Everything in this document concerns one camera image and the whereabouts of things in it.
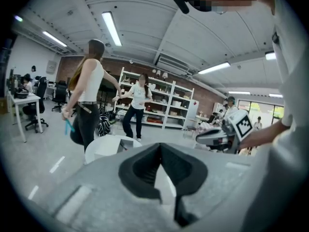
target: white floor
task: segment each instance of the white floor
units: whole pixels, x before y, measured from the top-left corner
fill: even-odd
[[[43,125],[43,133],[33,129],[24,130],[27,142],[20,136],[17,124],[12,125],[9,114],[0,116],[1,158],[17,192],[40,204],[45,196],[59,183],[67,179],[84,162],[84,148],[65,135],[65,123],[60,113],[51,111],[53,102],[45,101],[42,118],[49,124]],[[122,126],[115,125],[114,133],[124,135]],[[184,136],[179,129],[142,127],[142,144],[156,142],[177,143],[192,148],[195,144],[191,134]]]

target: ceiling light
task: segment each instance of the ceiling light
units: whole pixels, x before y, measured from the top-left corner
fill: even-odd
[[[250,92],[247,91],[229,91],[229,94],[238,94],[238,95],[251,95]]]
[[[213,67],[210,67],[208,69],[205,69],[203,71],[200,71],[198,73],[199,74],[206,74],[206,73],[214,72],[214,71],[217,71],[217,70],[220,70],[220,69],[224,69],[224,68],[227,68],[227,67],[230,67],[230,66],[231,65],[229,64],[229,62],[225,62],[225,63],[219,64],[219,65],[215,65]]]
[[[276,54],[275,52],[266,52],[265,57],[266,57],[266,60],[273,60],[273,59],[276,59]]]
[[[45,34],[46,36],[48,36],[49,38],[51,38],[52,40],[56,41],[57,43],[59,43],[60,45],[67,47],[66,44],[64,44],[62,41],[60,41],[59,39],[57,39],[56,37],[54,37],[53,35],[51,35],[50,33],[44,31],[43,34]]]
[[[283,98],[283,95],[280,94],[269,94],[270,97]]]
[[[112,18],[112,13],[111,12],[104,12],[104,13],[102,13],[102,17],[105,21],[105,24],[108,28],[108,31],[110,32],[110,34],[112,36],[112,39],[114,40],[115,45],[116,46],[122,46],[120,39],[119,39],[119,36],[118,36],[118,33],[117,33],[117,30],[116,30],[116,27],[115,27],[114,20]]]
[[[17,16],[17,15],[15,15],[15,19],[16,19],[17,21],[20,21],[20,22],[23,21],[23,18],[21,18],[21,17],[19,17],[19,16]]]

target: dark jeans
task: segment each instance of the dark jeans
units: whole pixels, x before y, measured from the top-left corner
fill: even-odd
[[[84,107],[88,108],[92,113],[88,113],[80,106],[76,106],[77,115],[73,122],[75,132],[70,133],[71,139],[84,146],[86,152],[87,146],[94,140],[94,132],[98,125],[99,111],[97,104],[83,104]]]
[[[141,138],[141,119],[143,118],[144,109],[135,109],[132,106],[129,107],[124,121],[122,122],[122,126],[126,133],[127,137],[133,138],[133,131],[130,126],[131,118],[136,115],[136,137]]]

